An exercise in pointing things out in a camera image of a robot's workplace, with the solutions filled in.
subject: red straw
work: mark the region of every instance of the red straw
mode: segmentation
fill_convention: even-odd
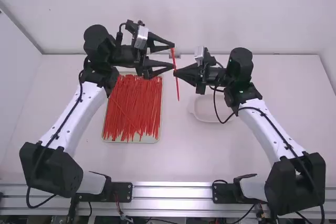
[[[175,61],[175,48],[170,49],[172,52],[172,58],[173,58],[173,64],[174,64],[174,71],[176,70],[176,61]],[[179,91],[179,85],[178,85],[178,78],[176,79],[176,91],[177,91],[177,100],[180,101],[180,91]]]

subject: black cable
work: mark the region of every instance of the black cable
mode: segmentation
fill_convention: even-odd
[[[91,202],[88,202],[88,203],[89,203],[89,206],[90,206],[90,214],[89,214],[89,219],[90,219],[90,217],[92,215],[92,206],[91,206]]]
[[[302,214],[300,214],[299,212],[295,212],[298,216],[300,216],[303,220],[305,220],[305,222],[312,224],[310,220],[308,220],[305,216],[303,216]]]
[[[221,68],[224,68],[222,64],[220,64],[218,61],[216,61],[216,64],[218,64]]]
[[[251,208],[246,212],[246,214],[244,214],[243,216],[241,216],[238,220],[232,222],[232,223],[227,223],[227,224],[236,224],[238,222],[240,222],[241,220],[243,220],[254,208],[255,204],[253,206],[251,206]]]
[[[216,113],[216,117],[217,117],[217,119],[219,120],[219,122],[220,122],[221,124],[224,124],[224,123],[226,123],[227,121],[229,121],[230,118],[231,118],[235,113],[232,113],[231,115],[229,115],[228,118],[227,118],[225,121],[221,121],[221,119],[219,118],[218,112],[217,112],[217,107],[216,107],[216,91],[217,91],[217,86],[215,86],[215,89],[214,89],[214,108],[215,108],[215,113]]]
[[[151,218],[149,218],[149,219],[148,219],[148,220],[145,222],[145,224],[146,224],[146,223],[148,223],[148,222],[149,222],[151,219],[152,219],[152,217],[151,217]]]
[[[214,90],[214,108],[215,108],[215,113],[216,113],[216,116],[217,116],[217,119],[219,120],[219,122],[221,124],[224,124],[226,123],[233,115],[234,113],[232,113],[224,122],[222,122],[218,116],[218,113],[217,113],[217,108],[216,108],[216,99],[215,99],[215,95],[216,95],[216,89],[217,87],[215,87],[215,90]],[[312,179],[312,177],[310,176],[308,170],[306,169],[304,163],[301,161],[301,159],[299,158],[299,156],[295,153],[295,151],[293,151],[292,149],[292,146],[287,142],[287,140],[284,138],[284,136],[280,133],[280,131],[276,128],[276,126],[273,124],[273,122],[268,118],[268,116],[263,112],[261,111],[260,109],[258,108],[255,108],[255,107],[242,107],[242,108],[239,108],[238,111],[240,110],[246,110],[246,109],[251,109],[251,110],[256,110],[260,113],[260,116],[263,116],[267,121],[268,123],[273,127],[273,129],[277,132],[277,134],[280,136],[280,138],[282,139],[282,141],[286,144],[287,148],[292,152],[293,156],[296,158],[296,160],[298,161],[298,163],[300,164],[301,168],[303,169],[303,171],[305,172],[306,176],[308,177],[308,180],[310,182],[310,184],[312,185],[313,187],[313,191],[316,195],[316,199],[317,201],[319,202],[319,205],[320,205],[320,208],[321,208],[321,222],[320,224],[324,224],[324,220],[325,220],[325,216],[324,216],[324,207],[323,207],[323,204],[321,203],[321,199],[320,199],[320,196],[318,195],[318,192],[317,192],[317,189],[316,189],[316,185]]]
[[[79,97],[76,101],[76,103],[73,105],[73,107],[71,108],[71,110],[69,111],[69,113],[67,114],[67,116],[64,118],[64,121],[61,123],[61,125],[59,126],[59,128],[57,129],[57,131],[55,132],[54,135],[52,135],[51,139],[48,141],[48,143],[46,144],[45,148],[43,148],[40,156],[38,157],[36,163],[35,163],[35,166],[33,168],[33,171],[32,171],[32,174],[30,176],[30,180],[34,179],[35,178],[35,174],[36,174],[36,170],[37,168],[40,166],[40,163],[42,161],[42,158],[48,148],[48,146],[53,142],[53,140],[58,136],[58,134],[60,133],[60,131],[62,130],[63,126],[66,124],[66,122],[68,121],[69,117],[71,116],[71,114],[73,113],[73,111],[75,110],[75,108],[77,107],[78,103],[81,102],[82,100],[82,95],[83,95],[83,85],[80,81],[80,77],[82,75],[84,70],[80,71],[79,74],[78,74],[78,80],[79,80],[79,86],[80,86],[80,93],[79,93]],[[44,205],[45,203],[47,203],[48,201],[50,201],[52,198],[54,198],[56,196],[56,194],[50,196],[49,198],[47,198],[45,201],[35,205],[35,206],[32,206],[29,202],[29,194],[30,194],[30,189],[31,187],[28,186],[27,188],[27,194],[26,194],[26,204],[28,206],[28,208],[30,209],[34,209],[34,208],[38,208],[42,205]]]
[[[172,222],[172,221],[168,221],[168,220],[161,220],[161,219],[153,219],[153,218],[149,218],[147,221],[150,220],[156,220],[156,221],[161,221],[161,222],[165,222],[165,223],[169,223],[169,224],[178,224],[176,222]]]
[[[126,25],[126,23],[121,23],[120,25],[119,25],[119,32],[121,33],[121,27],[122,26],[125,26]]]
[[[216,92],[224,93],[224,90],[217,89],[217,90],[216,90]]]

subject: table surface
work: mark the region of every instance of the table surface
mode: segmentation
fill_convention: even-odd
[[[167,55],[151,56],[171,61]],[[19,149],[36,142],[70,101],[82,69],[83,55],[44,56],[35,82],[0,166],[0,176],[22,174]],[[228,55],[216,56],[226,65]],[[327,186],[336,186],[334,136],[336,97],[316,55],[255,55],[252,81],[267,106],[291,137],[327,163]],[[177,67],[194,62],[182,55]],[[249,173],[268,175],[270,164],[249,128],[239,119],[227,124],[198,121],[187,111],[195,88],[164,74],[161,138],[155,144],[105,143],[101,132],[105,103],[96,112],[77,147],[75,160],[122,181],[211,182]]]

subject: metal frame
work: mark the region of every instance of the metal frame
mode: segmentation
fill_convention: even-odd
[[[212,183],[204,182],[135,182],[132,202],[120,204],[126,215],[144,217],[241,217],[251,205],[212,202]],[[26,205],[27,186],[24,182],[2,182],[0,191],[5,197],[0,202],[0,215],[67,215],[70,199],[55,197],[37,209]],[[32,189],[30,202],[35,205],[43,201],[49,193]],[[93,216],[117,216],[117,208],[112,202],[93,202]],[[263,206],[266,215],[267,206]],[[336,219],[336,188],[326,188],[324,209],[326,219]],[[81,202],[77,214],[87,216],[89,205]],[[314,207],[301,212],[310,219],[321,218],[320,208]],[[253,210],[247,218],[255,218]],[[280,218],[299,218],[296,214]]]

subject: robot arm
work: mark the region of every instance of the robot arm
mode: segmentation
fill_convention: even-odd
[[[206,86],[214,86],[214,93],[217,87],[224,87],[227,106],[252,130],[271,164],[266,181],[260,181],[257,174],[234,179],[236,187],[230,193],[235,195],[236,201],[265,201],[277,215],[322,205],[326,164],[319,153],[308,154],[271,115],[251,82],[252,53],[245,48],[235,48],[226,68],[215,67],[219,64],[215,57],[207,48],[199,47],[195,60],[197,63],[177,69],[174,75],[195,86],[199,94],[205,93]],[[213,191],[218,191],[219,186],[217,184]]]
[[[174,68],[167,62],[151,60],[147,49],[160,51],[174,47],[174,43],[164,40],[148,31],[144,24],[131,20],[125,23],[132,33],[131,45],[121,45],[123,33],[116,39],[105,27],[93,25],[84,33],[83,71],[79,74],[79,85],[58,120],[38,141],[26,142],[20,149],[20,160],[28,185],[27,205],[30,188],[36,188],[66,198],[80,195],[87,201],[114,201],[111,178],[93,172],[84,172],[72,158],[79,140],[91,118],[106,102],[111,94],[119,72],[115,66],[135,68],[138,76],[151,79]],[[158,41],[166,46],[155,46]]]

